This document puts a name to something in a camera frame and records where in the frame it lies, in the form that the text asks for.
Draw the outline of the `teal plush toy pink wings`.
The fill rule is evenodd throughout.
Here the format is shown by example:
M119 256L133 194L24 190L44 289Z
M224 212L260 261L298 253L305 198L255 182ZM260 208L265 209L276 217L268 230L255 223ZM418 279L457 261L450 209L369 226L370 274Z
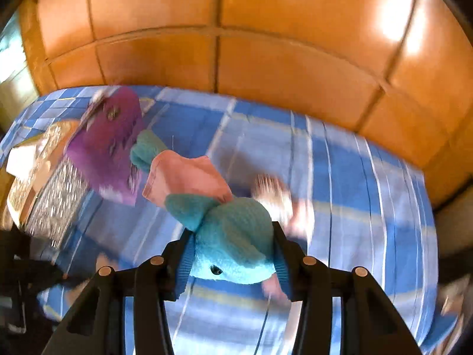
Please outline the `teal plush toy pink wings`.
M185 158L152 131L139 133L131 161L148 173L143 197L195 233L193 277L260 283L266 296L287 301L273 265L273 222L252 196L236 197L207 156Z

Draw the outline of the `blue plaid bed sheet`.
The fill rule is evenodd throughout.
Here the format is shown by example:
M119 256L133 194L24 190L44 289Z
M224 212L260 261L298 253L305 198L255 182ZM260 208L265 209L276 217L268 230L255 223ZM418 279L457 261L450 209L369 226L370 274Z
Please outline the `blue plaid bed sheet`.
M10 149L60 120L80 119L99 87L40 97L1 141ZM422 173L341 128L307 115L221 95L133 86L143 120L182 156L207 155L235 196L248 196L260 172L278 176L293 199L311 202L308 254L331 268L367 268L394 303L424 353L452 330L457 317L436 308L438 244ZM119 269L137 267L179 236L182 227L141 196L135 207L86 197L66 248L42 258L72 273L95 271L99 253ZM179 300L166 304L175 354L288 354L289 307L269 302L259 284L189 279Z

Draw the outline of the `small plush doll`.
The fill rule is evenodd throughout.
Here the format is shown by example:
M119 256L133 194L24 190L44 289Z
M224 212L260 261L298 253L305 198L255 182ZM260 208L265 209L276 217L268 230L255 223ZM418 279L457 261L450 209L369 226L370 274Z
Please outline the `small plush doll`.
M251 196L277 221L285 235L310 242L315 215L311 200L293 198L285 183L275 175L260 174L253 181Z

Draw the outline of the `patterned open box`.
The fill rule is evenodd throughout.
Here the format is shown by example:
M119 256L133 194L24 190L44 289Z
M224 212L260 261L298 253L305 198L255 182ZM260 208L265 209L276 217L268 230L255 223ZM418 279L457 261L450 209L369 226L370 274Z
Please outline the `patterned open box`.
M15 146L7 160L14 181L7 196L13 225L60 249L89 192L87 181L65 155L79 120L53 123Z

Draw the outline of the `orange wooden wardrobe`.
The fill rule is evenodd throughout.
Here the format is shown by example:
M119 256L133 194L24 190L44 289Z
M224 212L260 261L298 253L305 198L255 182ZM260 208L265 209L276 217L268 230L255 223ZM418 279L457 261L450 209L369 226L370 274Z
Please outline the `orange wooden wardrobe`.
M451 0L24 0L41 94L181 87L355 131L424 171L433 205L472 179L472 33Z

